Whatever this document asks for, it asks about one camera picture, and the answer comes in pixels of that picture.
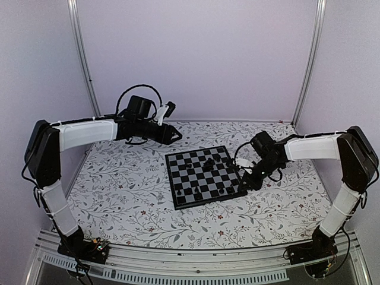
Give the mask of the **black silver chess board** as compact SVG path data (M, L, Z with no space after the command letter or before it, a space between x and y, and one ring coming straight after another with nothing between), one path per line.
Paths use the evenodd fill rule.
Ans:
M215 154L221 156L221 161L216 162L212 171L204 172L202 169L204 162ZM165 159L175 210L244 197L248 194L247 191L238 191L241 178L236 169L227 166L227 162L231 160L231 157L227 148L223 145L167 154ZM191 163L192 168L185 169L186 163ZM227 192L227 187L230 185L235 190L231 194ZM219 186L224 186L223 194L219 194ZM194 199L194 189L196 187L202 193L202 199L199 201ZM184 195L184 189L186 188L192 188L192 195ZM181 196L176 195L178 190L182 192Z

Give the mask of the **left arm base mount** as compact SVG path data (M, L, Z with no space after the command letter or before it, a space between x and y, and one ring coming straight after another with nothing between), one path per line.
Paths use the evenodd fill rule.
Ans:
M58 253L77 257L81 261L105 264L109 254L109 242L101 238L86 240L81 237L61 240Z

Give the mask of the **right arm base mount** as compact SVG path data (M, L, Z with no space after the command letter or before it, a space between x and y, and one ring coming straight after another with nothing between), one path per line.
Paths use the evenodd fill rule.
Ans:
M284 251L284 257L294 265L330 257L337 253L338 249L335 242L327 243L327 246L324 246L309 241L288 246Z

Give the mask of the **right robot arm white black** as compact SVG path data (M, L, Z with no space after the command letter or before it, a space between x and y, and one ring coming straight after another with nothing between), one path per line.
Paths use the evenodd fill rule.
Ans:
M241 185L249 189L262 188L264 179L287 164L309 160L313 164L333 162L334 173L341 176L331 208L313 231L308 245L289 248L295 255L319 259L335 253L334 238L344 229L360 203L366 201L368 188L379 179L379 158L359 126L345 131L319 134L293 134L276 141L262 131L249 142L259 157L258 162L234 157L232 165L244 171Z

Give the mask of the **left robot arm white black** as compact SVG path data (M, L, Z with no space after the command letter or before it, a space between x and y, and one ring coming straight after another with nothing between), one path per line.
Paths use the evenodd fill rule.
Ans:
M174 126L161 121L118 115L57 123L39 120L34 126L24 155L22 172L29 172L27 181L34 184L57 230L68 237L64 245L76 258L88 253L88 244L75 235L80 227L62 189L61 153L87 144L134 137L171 145L180 140L182 134Z

